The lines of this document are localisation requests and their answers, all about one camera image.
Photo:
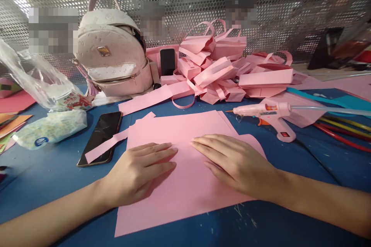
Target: pink backpack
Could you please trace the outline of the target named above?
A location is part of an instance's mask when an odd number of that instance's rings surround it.
[[[89,1],[88,12],[81,20],[74,61],[87,79],[89,93],[96,95],[95,87],[106,96],[147,90],[153,81],[139,28],[120,10],[117,0],[117,9],[94,10],[96,2]]]

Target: finger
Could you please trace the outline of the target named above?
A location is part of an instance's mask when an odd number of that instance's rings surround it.
[[[137,190],[137,192],[135,192],[134,198],[135,198],[136,201],[139,201],[139,200],[143,199],[143,197],[146,195],[148,189],[150,188],[151,184],[152,184],[152,181],[149,181],[149,182],[145,183],[144,185],[142,185]]]
[[[150,153],[158,152],[171,147],[172,143],[156,144],[153,146],[146,147],[136,153],[137,156],[145,156]]]
[[[243,144],[246,144],[245,142],[242,142],[238,139],[235,139],[230,136],[222,135],[222,134],[206,134],[206,135],[203,135],[202,137],[217,139],[220,142],[226,144],[229,148],[233,148],[236,150],[240,150],[241,147],[244,146]]]
[[[157,145],[157,144],[156,143],[148,143],[148,144],[145,144],[145,145],[141,145],[141,146],[131,148],[130,151],[140,151],[142,149],[145,149],[145,148],[148,148],[148,147],[153,147],[155,145]]]
[[[215,138],[208,138],[205,136],[193,138],[192,141],[208,146],[221,154],[228,156],[231,147]]]
[[[223,164],[225,164],[227,157],[220,152],[197,142],[191,142],[191,145],[212,162],[215,162],[220,166],[223,166]]]
[[[158,176],[161,176],[163,173],[170,171],[176,167],[175,162],[165,162],[160,164],[154,164],[149,167],[144,168],[143,170],[143,180],[144,182],[151,181]]]
[[[219,169],[214,164],[207,161],[205,161],[204,164],[213,172],[218,180],[221,180],[232,188],[236,187],[236,181],[226,171]]]
[[[147,167],[149,165],[155,164],[156,162],[159,162],[160,160],[163,160],[164,158],[172,156],[176,154],[177,152],[178,152],[177,148],[166,149],[163,151],[147,154],[143,156],[142,160],[143,160],[144,166]]]

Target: black smartphone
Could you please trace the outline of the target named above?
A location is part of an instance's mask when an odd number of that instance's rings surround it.
[[[175,50],[172,48],[160,50],[161,75],[173,75],[175,71]]]
[[[80,160],[77,163],[77,167],[88,167],[98,164],[105,164],[111,161],[114,147],[107,150],[104,154],[89,164],[86,161],[85,154],[90,152],[92,149],[95,149],[105,141],[111,139],[114,134],[118,133],[120,130],[121,120],[121,112],[107,113],[100,116],[97,125],[95,126],[84,151],[82,152]]]

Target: glue gun trigger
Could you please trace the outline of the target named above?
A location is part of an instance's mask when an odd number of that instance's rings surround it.
[[[261,126],[261,125],[270,125],[270,124],[267,121],[262,120],[261,118],[259,118],[259,124],[258,124],[258,126]]]

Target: pile of pink paper bags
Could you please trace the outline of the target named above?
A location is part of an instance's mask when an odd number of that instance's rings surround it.
[[[241,37],[241,31],[236,37],[228,37],[232,29],[226,29],[224,20],[217,20],[224,26],[222,34],[214,36],[215,20],[199,24],[208,26],[202,36],[187,34],[179,47],[185,57],[178,59],[178,74],[162,76],[162,85],[187,82],[188,95],[200,96],[201,100],[214,104],[219,100],[240,102],[244,97],[271,97],[305,78],[294,74],[290,67],[293,59],[287,51],[280,51],[287,57],[286,64],[272,53],[242,57],[247,38]]]

